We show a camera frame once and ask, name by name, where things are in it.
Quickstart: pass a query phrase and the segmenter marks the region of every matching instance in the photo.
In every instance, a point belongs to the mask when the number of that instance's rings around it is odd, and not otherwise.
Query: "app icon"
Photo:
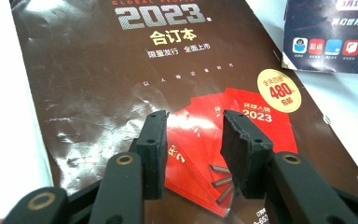
[[[358,40],[347,40],[345,41],[342,55],[345,56],[356,56],[358,55]]]
[[[324,52],[324,40],[323,39],[311,39],[308,52],[310,54],[322,54]]]
[[[293,40],[293,52],[305,53],[307,52],[308,39],[302,37],[296,37]]]
[[[340,39],[329,39],[324,49],[326,55],[338,55],[341,52],[342,40]]]

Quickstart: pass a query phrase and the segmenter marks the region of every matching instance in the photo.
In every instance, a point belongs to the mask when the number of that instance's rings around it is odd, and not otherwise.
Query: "book cover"
[[[358,0],[289,0],[282,67],[358,74]]]
[[[103,178],[164,109],[167,190],[145,202],[145,223],[266,220],[263,200],[234,197],[211,168],[225,168],[228,108],[358,196],[358,167],[245,1],[27,0],[12,13],[54,183],[69,193]]]

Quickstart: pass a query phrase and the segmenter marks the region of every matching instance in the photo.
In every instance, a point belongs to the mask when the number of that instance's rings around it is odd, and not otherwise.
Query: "dark brown book cover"
[[[245,1],[27,0],[13,1],[12,13],[54,184],[69,193],[103,178],[107,160],[129,149],[149,113],[175,118],[197,99],[234,90],[243,93],[236,109],[251,119],[260,109],[261,124],[274,113],[287,118],[293,150],[358,197],[357,165],[296,74],[281,68]],[[266,130],[278,133],[279,120]],[[145,223],[265,220],[262,200],[235,197],[226,217],[194,201],[167,187],[163,201],[145,203]]]

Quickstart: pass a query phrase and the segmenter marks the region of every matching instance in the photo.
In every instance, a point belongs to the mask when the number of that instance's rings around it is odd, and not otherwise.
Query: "black clamp arm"
[[[4,224],[143,223],[144,200],[162,199],[167,117],[163,110],[148,115],[129,152],[109,159],[102,180],[69,197],[61,188],[37,189],[17,203]]]
[[[266,200],[270,223],[358,223],[357,199],[331,188],[301,155],[272,146],[249,118],[225,111],[221,154],[236,190]]]

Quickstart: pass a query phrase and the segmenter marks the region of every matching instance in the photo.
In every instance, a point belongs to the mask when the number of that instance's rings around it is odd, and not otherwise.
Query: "price sticker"
[[[278,111],[292,113],[301,106],[298,87],[290,77],[280,71],[262,71],[257,78],[257,87],[264,100]]]

